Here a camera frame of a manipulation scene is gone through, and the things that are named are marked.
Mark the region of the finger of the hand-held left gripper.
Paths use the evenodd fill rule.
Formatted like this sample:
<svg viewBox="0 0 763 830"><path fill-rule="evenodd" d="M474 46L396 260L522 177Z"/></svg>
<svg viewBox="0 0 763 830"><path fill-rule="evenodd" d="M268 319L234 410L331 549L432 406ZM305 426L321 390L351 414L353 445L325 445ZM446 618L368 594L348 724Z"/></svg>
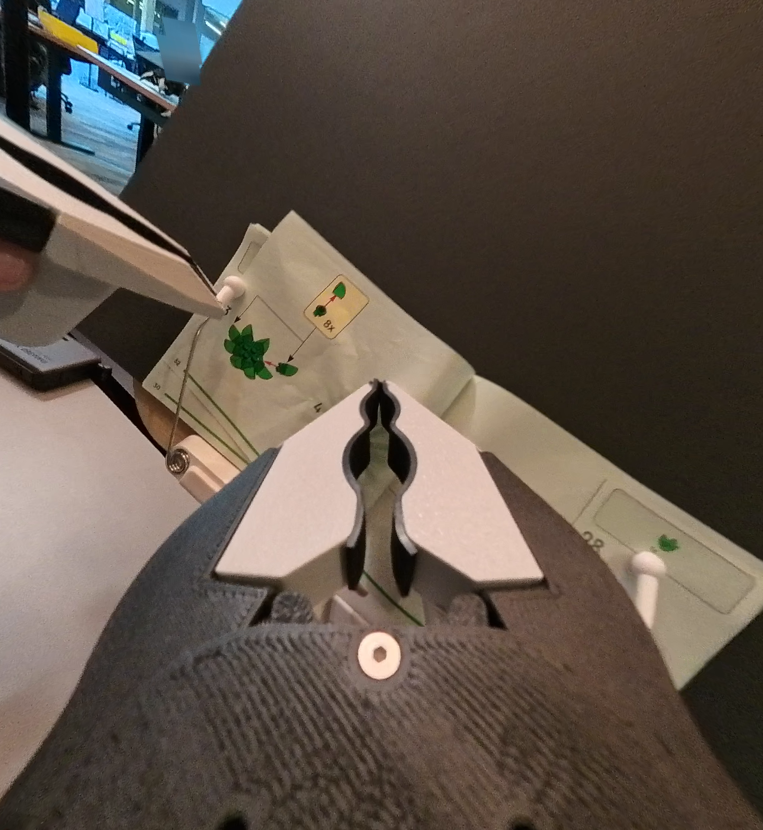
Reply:
<svg viewBox="0 0 763 830"><path fill-rule="evenodd" d="M87 222L103 224L109 216L160 246L172 249L179 245L186 252L99 182L1 115L0 187L49 209L56 218L60 213L70 213Z"/></svg>
<svg viewBox="0 0 763 830"><path fill-rule="evenodd" d="M221 303L187 252L160 246L106 216L60 213L44 246L44 296L95 307L117 289L214 319Z"/></svg>

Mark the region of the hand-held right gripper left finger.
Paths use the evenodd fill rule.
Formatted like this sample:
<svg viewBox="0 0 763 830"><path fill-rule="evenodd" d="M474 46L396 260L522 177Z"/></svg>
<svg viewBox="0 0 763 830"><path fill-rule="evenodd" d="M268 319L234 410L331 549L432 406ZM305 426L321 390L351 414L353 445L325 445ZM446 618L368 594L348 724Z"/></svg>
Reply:
<svg viewBox="0 0 763 830"><path fill-rule="evenodd" d="M273 453L215 575L277 592L354 589L366 555L359 477L370 462L381 383L371 381Z"/></svg>

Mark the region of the pale green instruction booklet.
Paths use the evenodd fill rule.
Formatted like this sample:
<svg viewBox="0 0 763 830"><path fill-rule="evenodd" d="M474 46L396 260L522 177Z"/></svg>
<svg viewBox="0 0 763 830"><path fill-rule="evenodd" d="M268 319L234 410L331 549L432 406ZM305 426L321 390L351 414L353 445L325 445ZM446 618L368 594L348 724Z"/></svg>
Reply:
<svg viewBox="0 0 763 830"><path fill-rule="evenodd" d="M763 561L636 482L500 386L387 297L296 213L249 225L215 283L244 286L223 319L194 316L142 384L190 435L173 475L206 501L372 379L389 379L496 455L636 596L632 560L661 559L651 625L682 688L763 611Z"/></svg>

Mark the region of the white book stand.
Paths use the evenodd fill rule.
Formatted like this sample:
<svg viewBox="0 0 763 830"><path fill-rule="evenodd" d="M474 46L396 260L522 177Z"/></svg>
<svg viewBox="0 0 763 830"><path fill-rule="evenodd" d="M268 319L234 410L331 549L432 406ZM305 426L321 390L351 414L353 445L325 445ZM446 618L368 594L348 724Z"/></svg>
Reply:
<svg viewBox="0 0 763 830"><path fill-rule="evenodd" d="M242 2L122 198L213 278L297 212L763 559L763 2ZM763 815L763 613L685 698Z"/></svg>

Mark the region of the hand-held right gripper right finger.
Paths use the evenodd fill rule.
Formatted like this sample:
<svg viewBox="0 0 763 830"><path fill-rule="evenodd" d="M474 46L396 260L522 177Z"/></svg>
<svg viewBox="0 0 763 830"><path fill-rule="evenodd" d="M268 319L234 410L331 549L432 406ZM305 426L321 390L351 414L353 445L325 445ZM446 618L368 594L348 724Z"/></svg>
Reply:
<svg viewBox="0 0 763 830"><path fill-rule="evenodd" d="M544 575L479 448L395 383L381 383L387 463L401 483L391 566L408 596L540 585Z"/></svg>

